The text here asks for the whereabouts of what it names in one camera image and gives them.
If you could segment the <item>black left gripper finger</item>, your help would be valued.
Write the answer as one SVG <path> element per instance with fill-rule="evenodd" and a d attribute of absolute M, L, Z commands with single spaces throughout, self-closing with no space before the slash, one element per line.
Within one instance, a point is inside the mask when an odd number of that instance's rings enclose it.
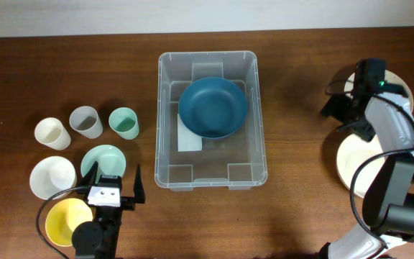
<path fill-rule="evenodd" d="M 81 186 L 93 186 L 96 183 L 96 175 L 98 172 L 98 162 L 95 161 L 87 174 L 80 181 Z"/>
<path fill-rule="evenodd" d="M 136 175 L 134 179 L 133 192 L 134 192 L 134 203 L 144 204 L 145 203 L 145 192 L 144 192 L 144 186 L 142 183 L 142 174 L 141 174 L 140 164 L 137 165 Z"/>

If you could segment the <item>cream bowl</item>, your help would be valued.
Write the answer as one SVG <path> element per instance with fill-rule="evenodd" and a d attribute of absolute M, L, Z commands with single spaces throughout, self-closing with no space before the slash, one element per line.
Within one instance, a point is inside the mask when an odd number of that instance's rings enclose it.
<path fill-rule="evenodd" d="M 390 71 L 385 71 L 385 83 L 402 86 L 406 95 L 403 96 L 402 94 L 385 91 L 378 96 L 367 94 L 360 99 L 356 99 L 351 95 L 348 97 L 358 101 L 358 104 L 366 106 L 364 110 L 365 117 L 378 135 L 409 134 L 413 131 L 414 120 L 409 123 L 403 113 L 398 111 L 392 104 L 385 102 L 384 99 L 401 106 L 406 114 L 412 116 L 413 95 L 411 90 L 404 80 Z"/>
<path fill-rule="evenodd" d="M 382 153 L 378 137 L 370 142 L 363 141 L 355 134 L 346 137 L 340 144 L 336 156 L 336 169 L 343 184 L 350 189 L 352 177 L 356 169 L 367 159 Z M 385 158 L 378 158 L 366 165 L 359 174 L 354 193 L 364 198 L 368 188 L 385 163 Z"/>

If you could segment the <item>grey cup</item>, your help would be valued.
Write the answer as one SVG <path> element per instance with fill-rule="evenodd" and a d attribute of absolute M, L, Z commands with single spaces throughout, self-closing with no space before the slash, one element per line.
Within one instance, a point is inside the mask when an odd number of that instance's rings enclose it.
<path fill-rule="evenodd" d="M 91 106 L 76 108 L 69 117 L 70 126 L 89 139 L 96 139 L 103 133 L 103 125 L 98 112 Z"/>

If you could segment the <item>cream white cup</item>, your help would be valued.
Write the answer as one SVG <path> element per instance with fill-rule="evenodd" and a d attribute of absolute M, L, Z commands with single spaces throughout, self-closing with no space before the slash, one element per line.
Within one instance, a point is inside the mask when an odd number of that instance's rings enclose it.
<path fill-rule="evenodd" d="M 41 120 L 34 129 L 36 141 L 54 150 L 64 150 L 71 143 L 71 137 L 62 122 L 54 117 Z"/>

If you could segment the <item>mint green cup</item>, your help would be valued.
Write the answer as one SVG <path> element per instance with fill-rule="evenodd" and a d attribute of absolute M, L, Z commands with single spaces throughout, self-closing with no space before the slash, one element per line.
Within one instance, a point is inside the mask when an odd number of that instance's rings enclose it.
<path fill-rule="evenodd" d="M 120 107 L 109 116 L 109 126 L 125 140 L 133 140 L 139 134 L 137 114 L 130 108 Z"/>

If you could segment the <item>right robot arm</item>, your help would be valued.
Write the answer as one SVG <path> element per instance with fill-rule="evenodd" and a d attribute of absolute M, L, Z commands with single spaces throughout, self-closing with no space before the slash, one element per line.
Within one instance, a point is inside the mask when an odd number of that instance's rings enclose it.
<path fill-rule="evenodd" d="M 414 117 L 405 87 L 387 81 L 385 72 L 385 60 L 363 59 L 356 63 L 352 90 L 325 92 L 330 98 L 323 116 L 337 119 L 340 131 L 350 130 L 363 140 L 378 137 L 382 148 L 359 165 L 350 187 L 370 163 L 385 162 L 364 195 L 361 212 L 349 195 L 356 226 L 327 242 L 318 258 L 379 258 L 414 242 Z"/>

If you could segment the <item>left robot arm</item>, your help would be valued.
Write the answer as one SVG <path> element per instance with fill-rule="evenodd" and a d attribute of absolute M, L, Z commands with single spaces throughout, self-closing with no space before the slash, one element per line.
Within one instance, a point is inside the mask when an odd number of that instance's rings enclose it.
<path fill-rule="evenodd" d="M 145 192 L 140 167 L 134 178 L 133 196 L 122 196 L 122 178 L 98 175 L 94 162 L 80 183 L 78 194 L 84 196 L 87 206 L 95 209 L 91 221 L 81 223 L 73 231 L 72 244 L 77 258 L 114 258 L 124 211 L 134 211 L 145 203 Z"/>

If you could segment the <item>clear plastic storage container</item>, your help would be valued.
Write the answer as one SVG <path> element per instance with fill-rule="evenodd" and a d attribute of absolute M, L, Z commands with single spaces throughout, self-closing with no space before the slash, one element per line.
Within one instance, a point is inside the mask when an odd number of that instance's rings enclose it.
<path fill-rule="evenodd" d="M 155 182 L 172 191 L 250 189 L 268 177 L 257 56 L 163 53 Z"/>

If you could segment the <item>mint green small bowl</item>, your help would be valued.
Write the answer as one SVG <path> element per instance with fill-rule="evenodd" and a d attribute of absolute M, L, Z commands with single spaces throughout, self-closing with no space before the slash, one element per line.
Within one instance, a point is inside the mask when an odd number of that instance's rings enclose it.
<path fill-rule="evenodd" d="M 81 175 L 85 176 L 95 162 L 98 162 L 96 183 L 103 174 L 124 177 L 127 161 L 119 148 L 113 145 L 99 145 L 89 150 L 80 164 Z"/>

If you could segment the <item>white small bowl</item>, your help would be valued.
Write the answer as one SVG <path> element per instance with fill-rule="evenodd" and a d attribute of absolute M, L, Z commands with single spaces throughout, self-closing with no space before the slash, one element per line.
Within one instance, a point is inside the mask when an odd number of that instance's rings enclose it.
<path fill-rule="evenodd" d="M 32 193 L 47 200 L 52 195 L 75 187 L 77 175 L 73 164 L 64 157 L 50 156 L 41 160 L 33 169 L 29 178 Z"/>

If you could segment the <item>yellow small bowl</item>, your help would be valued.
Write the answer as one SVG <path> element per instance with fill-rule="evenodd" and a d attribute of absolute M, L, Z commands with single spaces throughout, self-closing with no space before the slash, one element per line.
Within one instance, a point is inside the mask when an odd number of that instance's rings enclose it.
<path fill-rule="evenodd" d="M 70 247 L 75 228 L 92 219 L 92 210 L 84 201 L 64 199 L 48 212 L 45 230 L 51 242 L 61 247 Z"/>

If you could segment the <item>white paper label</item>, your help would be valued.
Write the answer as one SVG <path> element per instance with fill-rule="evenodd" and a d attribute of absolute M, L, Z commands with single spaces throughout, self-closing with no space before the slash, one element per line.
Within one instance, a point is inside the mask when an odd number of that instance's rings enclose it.
<path fill-rule="evenodd" d="M 178 151 L 179 152 L 195 152 L 202 151 L 202 137 L 191 132 L 182 122 L 178 115 Z"/>

